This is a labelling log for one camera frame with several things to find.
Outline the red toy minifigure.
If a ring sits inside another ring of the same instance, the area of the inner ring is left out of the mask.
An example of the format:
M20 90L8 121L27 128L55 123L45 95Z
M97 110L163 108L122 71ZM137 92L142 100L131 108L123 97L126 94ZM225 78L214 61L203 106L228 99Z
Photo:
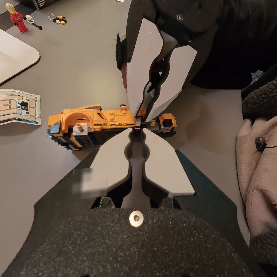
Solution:
M10 19L12 20L13 24L18 27L19 31L21 33L27 32L28 28L23 22L23 20L26 19L26 17L16 12L14 6L11 3L5 3L5 7L10 13Z

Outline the black toy set box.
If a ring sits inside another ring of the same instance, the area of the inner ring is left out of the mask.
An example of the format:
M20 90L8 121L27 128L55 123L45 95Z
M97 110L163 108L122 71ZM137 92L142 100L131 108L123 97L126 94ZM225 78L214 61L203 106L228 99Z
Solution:
M49 7L50 5L60 2L61 0L16 0L16 1L29 8L40 11L46 7Z

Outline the orange toy brick car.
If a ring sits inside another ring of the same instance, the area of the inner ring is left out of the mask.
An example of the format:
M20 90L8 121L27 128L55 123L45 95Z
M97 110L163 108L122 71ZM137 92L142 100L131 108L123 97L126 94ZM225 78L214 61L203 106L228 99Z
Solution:
M175 135L177 124L171 113L162 114L150 122L144 121L145 114L146 109L141 108L137 115L143 117L141 129L147 128L162 138ZM119 110L102 110L100 104L64 109L49 117L47 137L67 150L79 151L101 146L127 128L134 129L136 117L124 104Z

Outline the person's right forearm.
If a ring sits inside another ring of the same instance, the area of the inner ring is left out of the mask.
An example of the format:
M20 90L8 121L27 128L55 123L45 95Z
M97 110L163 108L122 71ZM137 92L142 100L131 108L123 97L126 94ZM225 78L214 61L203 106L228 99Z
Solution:
M276 63L277 1L226 0L210 54L190 81L205 89L243 89L251 73Z

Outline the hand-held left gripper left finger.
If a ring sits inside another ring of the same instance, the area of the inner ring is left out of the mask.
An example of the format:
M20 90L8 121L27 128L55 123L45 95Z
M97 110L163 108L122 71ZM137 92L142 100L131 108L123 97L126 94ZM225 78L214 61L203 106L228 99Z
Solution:
M110 192L127 181L131 171L127 148L132 131L127 128L99 148L90 166L90 192Z

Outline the white book stand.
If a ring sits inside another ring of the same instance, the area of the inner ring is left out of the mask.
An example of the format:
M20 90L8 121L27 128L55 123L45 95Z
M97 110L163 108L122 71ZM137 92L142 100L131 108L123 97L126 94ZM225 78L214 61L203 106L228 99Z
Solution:
M39 52L0 30L0 84L4 84L40 61Z

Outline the person's right hand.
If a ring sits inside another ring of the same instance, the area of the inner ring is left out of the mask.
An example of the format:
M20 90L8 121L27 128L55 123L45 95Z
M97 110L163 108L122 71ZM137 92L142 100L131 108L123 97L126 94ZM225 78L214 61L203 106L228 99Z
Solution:
M127 92L127 61L121 64L121 74L122 74L123 86Z

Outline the sticker sheet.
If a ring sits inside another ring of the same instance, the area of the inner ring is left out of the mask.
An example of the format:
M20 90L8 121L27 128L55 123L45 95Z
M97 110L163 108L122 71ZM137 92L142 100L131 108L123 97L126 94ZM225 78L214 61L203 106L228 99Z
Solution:
M40 96L15 89L0 89L0 125L12 122L41 126Z

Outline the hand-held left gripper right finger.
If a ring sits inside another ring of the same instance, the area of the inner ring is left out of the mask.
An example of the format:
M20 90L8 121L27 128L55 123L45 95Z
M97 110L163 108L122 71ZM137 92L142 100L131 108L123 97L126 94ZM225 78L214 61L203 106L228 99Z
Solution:
M175 149L148 129L143 134L142 189L149 198L191 196L195 190Z

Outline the black drawstring toggle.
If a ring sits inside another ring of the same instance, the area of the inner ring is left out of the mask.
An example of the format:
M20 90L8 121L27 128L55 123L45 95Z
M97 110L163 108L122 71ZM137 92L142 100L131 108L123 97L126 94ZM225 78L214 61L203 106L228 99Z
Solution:
M258 151L264 151L265 149L277 148L277 146L267 146L266 139L264 137L257 137L255 139L255 146Z

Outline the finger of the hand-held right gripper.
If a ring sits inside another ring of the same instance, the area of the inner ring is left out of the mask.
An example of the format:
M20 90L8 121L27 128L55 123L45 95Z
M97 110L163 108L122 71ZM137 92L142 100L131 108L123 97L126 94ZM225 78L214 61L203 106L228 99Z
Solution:
M143 18L131 61L127 63L127 99L133 117L144 101L152 64L159 56L164 40L157 26Z
M177 47L173 49L167 60L167 70L162 83L156 87L152 103L145 115L145 122L150 122L161 114L178 96L189 74L197 51L192 47Z

